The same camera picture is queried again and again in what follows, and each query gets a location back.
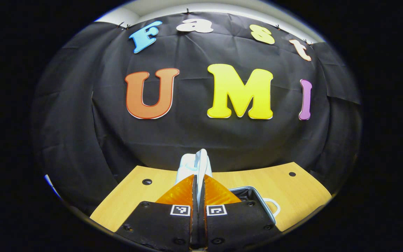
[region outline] black cloth backdrop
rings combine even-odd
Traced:
[[[186,19],[211,21],[211,33],[176,30]],[[138,54],[128,37],[160,20],[154,44]],[[249,26],[271,31],[256,41]],[[288,40],[305,45],[311,62]],[[273,118],[209,118],[210,64],[232,65],[246,83],[254,69],[270,71]],[[157,70],[177,68],[173,102],[158,119],[141,120],[125,106],[125,76],[150,73],[145,104],[158,101]],[[312,83],[311,117],[301,121],[300,79]],[[345,63],[326,43],[306,45],[270,24],[226,13],[173,14],[128,29],[94,22],[75,35],[45,70],[35,91],[32,137],[43,172],[69,203],[90,215],[136,166],[177,170],[181,156],[205,148],[212,170],[236,171],[296,162],[331,193],[350,172],[362,126],[360,95]]]

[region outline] orange letter u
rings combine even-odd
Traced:
[[[148,72],[131,73],[125,77],[127,95],[125,103],[128,112],[138,119],[157,119],[165,115],[172,106],[173,81],[179,74],[175,68],[158,70],[155,75],[160,79],[160,97],[155,105],[145,105],[142,100],[144,81],[149,78]]]

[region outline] yellow letter m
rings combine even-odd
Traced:
[[[208,110],[210,118],[229,118],[231,110],[227,106],[228,96],[238,117],[253,99],[253,106],[248,111],[252,119],[271,119],[270,81],[272,73],[264,69],[255,69],[244,85],[234,67],[228,64],[212,64],[208,71],[214,75],[214,101]]]

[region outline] table surface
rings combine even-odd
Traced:
[[[262,169],[213,172],[212,177],[226,188],[252,186],[262,198],[275,200],[281,207],[276,217],[280,231],[295,225],[331,199],[331,194],[296,163]],[[144,185],[144,179],[152,180]],[[90,218],[116,232],[141,201],[155,202],[173,187],[176,171],[136,166],[101,202]],[[272,212],[276,206],[267,203]]]

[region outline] blue letter f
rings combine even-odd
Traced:
[[[128,38],[133,38],[133,41],[135,42],[136,48],[133,50],[133,53],[139,53],[142,49],[146,48],[147,46],[150,46],[156,41],[156,38],[150,38],[149,35],[157,35],[158,34],[158,28],[155,26],[158,26],[162,24],[163,22],[161,21],[155,21],[152,24],[147,25],[146,27],[139,29],[135,33],[131,34],[130,37]]]

